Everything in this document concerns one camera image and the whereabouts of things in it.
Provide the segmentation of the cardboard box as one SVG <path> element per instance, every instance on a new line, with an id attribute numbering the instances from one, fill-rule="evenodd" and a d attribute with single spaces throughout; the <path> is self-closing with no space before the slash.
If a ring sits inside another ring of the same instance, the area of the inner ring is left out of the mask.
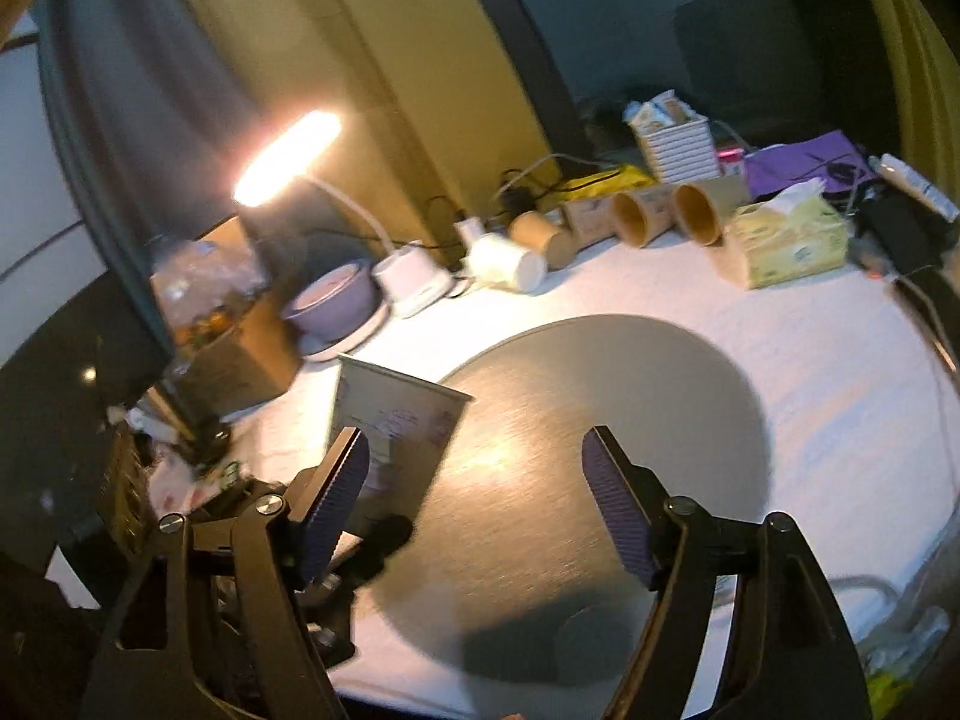
<path id="1" fill-rule="evenodd" d="M 295 333 L 267 294 L 223 335 L 174 362 L 166 382 L 194 418 L 224 418 L 285 394 L 300 367 Z"/>

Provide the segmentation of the yellow packet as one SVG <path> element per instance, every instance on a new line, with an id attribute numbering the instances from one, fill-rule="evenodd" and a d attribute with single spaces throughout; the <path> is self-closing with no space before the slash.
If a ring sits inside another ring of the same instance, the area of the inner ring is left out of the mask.
<path id="1" fill-rule="evenodd" d="M 629 188 L 645 188 L 658 185 L 658 179 L 633 164 L 622 164 L 607 171 L 594 172 L 579 179 L 568 179 L 545 190 L 535 200 L 539 210 L 553 210 L 558 205 L 574 200 L 590 200 L 608 197 Z"/>

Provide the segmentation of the blue grey curtain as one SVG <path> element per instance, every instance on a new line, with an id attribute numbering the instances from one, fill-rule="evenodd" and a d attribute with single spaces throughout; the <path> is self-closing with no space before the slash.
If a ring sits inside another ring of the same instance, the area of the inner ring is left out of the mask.
<path id="1" fill-rule="evenodd" d="M 156 255 L 236 211 L 259 108 L 185 0 L 34 0 L 55 151 L 99 254 L 161 348 Z"/>

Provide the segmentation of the purple cloth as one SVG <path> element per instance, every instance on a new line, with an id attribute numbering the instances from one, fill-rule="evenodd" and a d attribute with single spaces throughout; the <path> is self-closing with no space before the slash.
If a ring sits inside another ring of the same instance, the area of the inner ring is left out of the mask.
<path id="1" fill-rule="evenodd" d="M 754 200 L 769 199 L 812 179 L 822 179 L 825 197 L 841 197 L 877 179 L 861 149 L 841 130 L 754 151 L 745 160 L 745 176 Z"/>

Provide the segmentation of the yellow curtain left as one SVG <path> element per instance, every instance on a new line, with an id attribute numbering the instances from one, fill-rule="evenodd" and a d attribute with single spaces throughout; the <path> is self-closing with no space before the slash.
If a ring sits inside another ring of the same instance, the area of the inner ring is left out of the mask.
<path id="1" fill-rule="evenodd" d="M 185 1 L 272 127 L 340 117 L 320 177 L 440 262 L 462 252 L 455 213 L 489 215 L 550 149 L 480 0 Z"/>

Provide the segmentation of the yellow curtain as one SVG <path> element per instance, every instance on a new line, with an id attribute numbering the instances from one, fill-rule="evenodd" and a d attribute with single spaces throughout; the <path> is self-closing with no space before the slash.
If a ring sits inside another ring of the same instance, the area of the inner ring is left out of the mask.
<path id="1" fill-rule="evenodd" d="M 489 215 L 550 149 L 480 0 L 185 1 L 272 127 L 340 117 L 320 177 L 440 262 L 462 252 L 455 213 Z"/>
<path id="2" fill-rule="evenodd" d="M 871 0 L 889 57 L 900 156 L 958 193 L 958 59 L 921 0 Z"/>

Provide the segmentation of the brown paper cup right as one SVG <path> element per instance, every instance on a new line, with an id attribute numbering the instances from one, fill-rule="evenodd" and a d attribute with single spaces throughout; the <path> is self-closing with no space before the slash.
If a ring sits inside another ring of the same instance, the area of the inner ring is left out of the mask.
<path id="1" fill-rule="evenodd" d="M 690 241 L 715 245 L 734 211 L 750 202 L 742 176 L 722 176 L 675 187 L 672 206 L 677 224 Z"/>

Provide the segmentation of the white woven basket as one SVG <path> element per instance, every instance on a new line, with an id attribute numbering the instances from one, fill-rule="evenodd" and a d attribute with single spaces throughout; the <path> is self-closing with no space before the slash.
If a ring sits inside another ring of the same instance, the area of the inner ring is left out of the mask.
<path id="1" fill-rule="evenodd" d="M 715 140 L 703 115 L 636 137 L 647 167 L 661 184 L 686 184 L 721 175 Z"/>

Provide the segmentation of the white paper cup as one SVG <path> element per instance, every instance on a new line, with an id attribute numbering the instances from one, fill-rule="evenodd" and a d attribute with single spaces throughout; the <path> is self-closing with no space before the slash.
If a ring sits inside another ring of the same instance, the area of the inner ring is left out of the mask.
<path id="1" fill-rule="evenodd" d="M 470 244 L 467 268 L 480 283 L 521 294 L 539 288 L 547 274 L 542 255 L 493 232 Z"/>

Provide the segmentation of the white charger plug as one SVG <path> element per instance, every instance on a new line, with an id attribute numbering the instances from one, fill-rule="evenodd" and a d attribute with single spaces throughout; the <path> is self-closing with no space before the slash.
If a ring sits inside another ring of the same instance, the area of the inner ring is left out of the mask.
<path id="1" fill-rule="evenodd" d="M 477 216 L 469 216 L 454 223 L 455 232 L 459 236 L 466 250 L 472 249 L 480 239 L 487 234 L 483 221 Z"/>

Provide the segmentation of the brown paper cup lying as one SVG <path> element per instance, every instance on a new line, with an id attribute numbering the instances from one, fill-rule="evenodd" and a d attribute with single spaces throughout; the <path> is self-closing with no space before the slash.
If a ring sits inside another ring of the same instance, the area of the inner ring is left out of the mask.
<path id="1" fill-rule="evenodd" d="M 566 227 L 550 221 L 539 211 L 526 211 L 512 220 L 509 237 L 516 244 L 542 255 L 550 270 L 563 270 L 578 254 L 578 243 Z"/>

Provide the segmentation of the yellow curtain right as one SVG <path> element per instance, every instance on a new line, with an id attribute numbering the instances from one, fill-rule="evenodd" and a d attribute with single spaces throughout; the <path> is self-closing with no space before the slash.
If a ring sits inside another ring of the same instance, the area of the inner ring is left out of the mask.
<path id="1" fill-rule="evenodd" d="M 889 57 L 900 156 L 958 193 L 958 59 L 921 0 L 871 0 Z"/>

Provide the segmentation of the purple bowl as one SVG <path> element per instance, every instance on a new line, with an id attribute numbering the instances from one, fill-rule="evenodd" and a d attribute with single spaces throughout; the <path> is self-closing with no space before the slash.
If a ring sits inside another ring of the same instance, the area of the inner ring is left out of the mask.
<path id="1" fill-rule="evenodd" d="M 363 260 L 327 271 L 281 309 L 281 316 L 306 335 L 338 341 L 356 330 L 381 304 L 381 293 Z"/>

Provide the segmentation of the white plate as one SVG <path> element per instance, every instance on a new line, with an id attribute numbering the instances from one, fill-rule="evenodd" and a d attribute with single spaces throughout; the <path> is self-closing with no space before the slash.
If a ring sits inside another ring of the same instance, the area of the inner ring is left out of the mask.
<path id="1" fill-rule="evenodd" d="M 342 340 L 320 341 L 313 335 L 302 335 L 298 340 L 298 351 L 301 359 L 306 362 L 322 364 L 338 358 L 338 356 L 346 355 L 350 351 L 355 351 L 356 348 L 363 346 L 366 341 L 370 341 L 381 330 L 382 325 L 389 320 L 390 316 L 391 305 L 387 301 L 382 301 L 368 320 L 365 320 Z"/>

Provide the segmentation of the patterned paper cup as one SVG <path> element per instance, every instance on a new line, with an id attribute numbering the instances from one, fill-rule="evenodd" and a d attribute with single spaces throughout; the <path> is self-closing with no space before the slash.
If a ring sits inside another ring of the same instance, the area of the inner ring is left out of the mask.
<path id="1" fill-rule="evenodd" d="M 624 244 L 643 249 L 675 224 L 674 187 L 667 184 L 629 188 L 612 197 L 612 226 Z"/>
<path id="2" fill-rule="evenodd" d="M 345 525 L 364 538 L 391 515 L 415 522 L 457 424 L 473 397 L 340 356 L 331 437 L 358 427 L 370 444 L 370 469 Z"/>

